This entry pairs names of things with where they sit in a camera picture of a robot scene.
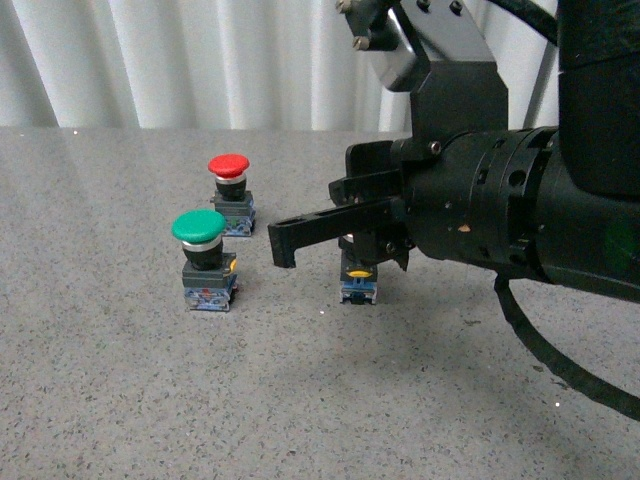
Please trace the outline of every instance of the speckled table surface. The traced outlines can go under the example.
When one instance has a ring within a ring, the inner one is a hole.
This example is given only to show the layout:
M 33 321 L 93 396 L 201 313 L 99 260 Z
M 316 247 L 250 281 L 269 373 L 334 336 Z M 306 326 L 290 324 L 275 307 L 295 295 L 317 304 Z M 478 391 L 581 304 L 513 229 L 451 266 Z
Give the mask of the speckled table surface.
M 640 478 L 640 424 L 567 390 L 493 274 L 412 252 L 376 306 L 335 242 L 271 263 L 266 225 L 329 208 L 353 133 L 0 129 L 0 478 Z M 173 219 L 214 155 L 258 209 L 231 312 L 192 313 Z M 564 352 L 640 392 L 638 305 L 515 282 Z

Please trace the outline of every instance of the green button cap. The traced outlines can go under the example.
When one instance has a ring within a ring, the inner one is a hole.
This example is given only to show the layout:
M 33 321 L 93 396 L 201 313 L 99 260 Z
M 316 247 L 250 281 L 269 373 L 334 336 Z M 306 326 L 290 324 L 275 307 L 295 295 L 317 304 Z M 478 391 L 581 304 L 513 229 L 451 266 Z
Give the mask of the green button cap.
M 173 222 L 171 233 L 182 242 L 205 243 L 220 235 L 225 226 L 224 217 L 214 210 L 191 210 Z

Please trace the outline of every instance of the yellow tab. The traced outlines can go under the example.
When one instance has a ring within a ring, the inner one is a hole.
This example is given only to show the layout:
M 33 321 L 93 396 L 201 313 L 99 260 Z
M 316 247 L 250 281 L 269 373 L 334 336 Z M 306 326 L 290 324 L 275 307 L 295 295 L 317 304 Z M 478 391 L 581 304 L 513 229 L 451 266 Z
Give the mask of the yellow tab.
M 365 270 L 354 270 L 352 272 L 347 272 L 351 278 L 367 278 L 373 275 L 371 272 L 367 272 Z

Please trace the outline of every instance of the red button cap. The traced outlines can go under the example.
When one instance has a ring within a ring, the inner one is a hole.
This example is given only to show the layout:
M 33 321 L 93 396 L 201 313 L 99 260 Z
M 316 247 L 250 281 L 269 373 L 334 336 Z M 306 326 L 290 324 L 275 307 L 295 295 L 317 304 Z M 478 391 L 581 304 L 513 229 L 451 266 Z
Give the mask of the red button cap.
M 209 161 L 209 171 L 220 178 L 235 178 L 249 168 L 249 159 L 238 153 L 219 155 Z

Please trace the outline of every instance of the black cable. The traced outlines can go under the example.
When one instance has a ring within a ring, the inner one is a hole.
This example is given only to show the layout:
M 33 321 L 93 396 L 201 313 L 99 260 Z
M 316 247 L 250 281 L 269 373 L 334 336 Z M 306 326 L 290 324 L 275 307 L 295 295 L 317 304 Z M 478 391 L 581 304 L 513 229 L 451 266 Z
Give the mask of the black cable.
M 538 332 L 524 314 L 509 289 L 509 279 L 498 275 L 494 285 L 507 322 L 533 356 L 545 364 L 551 373 L 562 378 L 574 390 L 587 398 L 640 421 L 640 398 L 596 377 L 563 355 Z
M 531 0 L 488 0 L 533 28 L 549 42 L 558 46 L 558 22 Z

